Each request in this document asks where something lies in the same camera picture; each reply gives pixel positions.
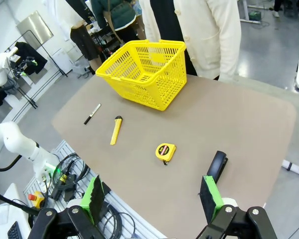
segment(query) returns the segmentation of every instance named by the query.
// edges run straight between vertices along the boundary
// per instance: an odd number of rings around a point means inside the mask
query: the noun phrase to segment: white cardigan
[[[150,0],[140,0],[146,37],[160,34]],[[200,77],[230,81],[241,40],[237,0],[174,0],[175,14],[192,64]]]

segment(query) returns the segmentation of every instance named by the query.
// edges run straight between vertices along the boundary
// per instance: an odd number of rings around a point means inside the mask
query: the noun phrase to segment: basket rim
[[[149,40],[136,40],[136,41],[129,41],[128,43],[124,44],[122,47],[120,47],[116,52],[114,52],[113,55],[111,55],[108,59],[105,60],[105,62],[103,62],[103,64],[96,70],[96,75],[97,76],[100,76],[100,77],[108,77],[108,78],[111,78],[111,79],[114,79],[114,80],[118,80],[118,81],[126,81],[126,82],[130,82],[130,83],[135,83],[136,81],[133,80],[133,79],[129,79],[129,78],[126,78],[126,77],[113,77],[111,76],[111,74],[106,74],[106,73],[100,73],[98,71],[101,71],[101,70],[104,70],[105,68],[105,65],[108,64],[109,62],[113,61],[113,58],[118,55],[122,50],[124,50],[124,48],[127,48],[129,45],[133,45],[133,44],[140,44],[140,43],[154,43],[154,44],[162,44],[162,43],[166,43],[166,44],[177,44],[179,45],[179,48],[177,50],[177,53],[178,52],[183,52],[185,51],[186,49],[186,44],[185,42],[183,41],[169,41],[169,40],[159,40],[159,42],[150,42]],[[162,72],[163,70],[165,70],[165,68],[168,66],[168,64],[173,61],[176,56],[178,56],[176,54],[174,54],[166,63],[165,65],[160,68],[156,73],[154,73],[152,76],[151,76],[151,79],[149,81],[145,81],[145,82],[138,82],[139,85],[143,85],[143,86],[146,86],[146,85],[149,85],[151,84],[156,78],[157,78],[157,75]]]

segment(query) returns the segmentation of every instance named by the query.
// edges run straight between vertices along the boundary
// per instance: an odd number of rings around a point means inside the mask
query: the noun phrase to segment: tape measure label
[[[160,155],[167,155],[169,152],[169,147],[167,145],[163,145],[159,148],[158,152]]]

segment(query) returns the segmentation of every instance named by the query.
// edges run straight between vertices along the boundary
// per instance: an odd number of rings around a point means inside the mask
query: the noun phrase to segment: black shirt
[[[175,14],[173,0],[150,0],[150,5],[154,12],[161,39],[184,41],[180,25]],[[187,74],[197,76],[187,50],[185,50],[185,63]]]

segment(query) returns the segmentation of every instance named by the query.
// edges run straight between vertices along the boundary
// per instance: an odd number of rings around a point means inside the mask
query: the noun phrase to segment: keyboard
[[[18,222],[13,223],[8,231],[8,239],[22,239]]]

